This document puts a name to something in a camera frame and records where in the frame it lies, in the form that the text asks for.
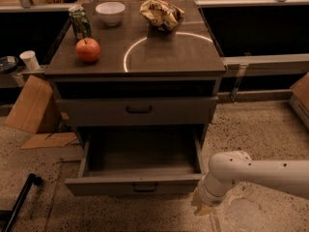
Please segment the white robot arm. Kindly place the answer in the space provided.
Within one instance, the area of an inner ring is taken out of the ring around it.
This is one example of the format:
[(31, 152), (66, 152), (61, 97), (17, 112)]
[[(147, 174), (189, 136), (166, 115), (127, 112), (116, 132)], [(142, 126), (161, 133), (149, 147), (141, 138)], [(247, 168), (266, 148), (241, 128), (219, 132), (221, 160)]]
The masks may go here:
[(246, 152), (232, 151), (213, 155), (208, 167), (193, 192), (197, 216), (210, 214), (240, 182), (309, 198), (308, 160), (253, 160)]

